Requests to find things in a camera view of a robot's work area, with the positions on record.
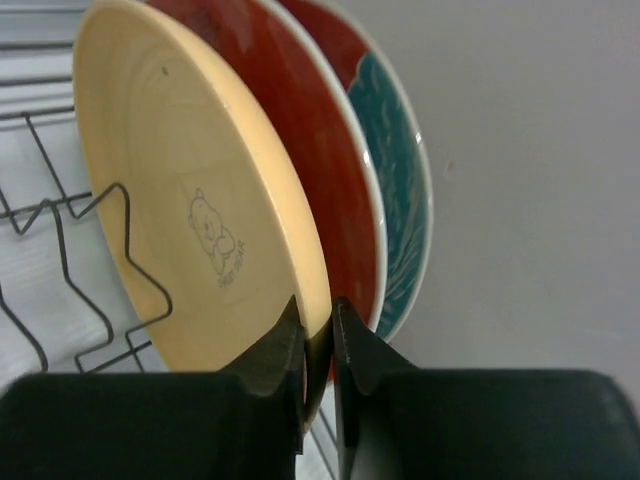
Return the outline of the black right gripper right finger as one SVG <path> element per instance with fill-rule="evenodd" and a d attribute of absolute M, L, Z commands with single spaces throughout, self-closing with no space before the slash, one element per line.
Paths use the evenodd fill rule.
<path fill-rule="evenodd" d="M 635 479 L 639 417 L 575 369 L 423 369 L 333 305 L 343 479 Z"/>

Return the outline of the tan bear plate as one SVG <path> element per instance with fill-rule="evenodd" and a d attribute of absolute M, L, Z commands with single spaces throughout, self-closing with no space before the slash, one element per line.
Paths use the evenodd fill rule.
<path fill-rule="evenodd" d="M 312 421 L 330 366 L 327 268 L 258 101 L 203 40 L 138 1 L 87 10 L 73 90 L 105 238 L 165 365 L 219 370 L 295 301 Z"/>

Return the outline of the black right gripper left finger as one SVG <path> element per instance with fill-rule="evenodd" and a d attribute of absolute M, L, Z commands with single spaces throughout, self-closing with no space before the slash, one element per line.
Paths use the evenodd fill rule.
<path fill-rule="evenodd" d="M 303 448 L 295 300 L 217 372 L 33 374 L 1 398 L 5 479 L 291 479 Z"/>

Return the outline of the red teal floral plate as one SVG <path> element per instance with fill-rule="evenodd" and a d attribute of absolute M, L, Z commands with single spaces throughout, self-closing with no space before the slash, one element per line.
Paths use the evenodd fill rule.
<path fill-rule="evenodd" d="M 236 71 L 267 113 L 304 188 L 331 293 L 369 329 L 387 283 L 381 189 L 354 108 L 317 42 L 278 1 L 155 1 Z"/>
<path fill-rule="evenodd" d="M 320 1 L 284 5 L 329 60 L 369 145 L 388 235 L 387 286 L 376 333 L 389 341 L 415 304 L 432 244 L 433 188 L 420 127 L 390 60 L 353 16 Z"/>

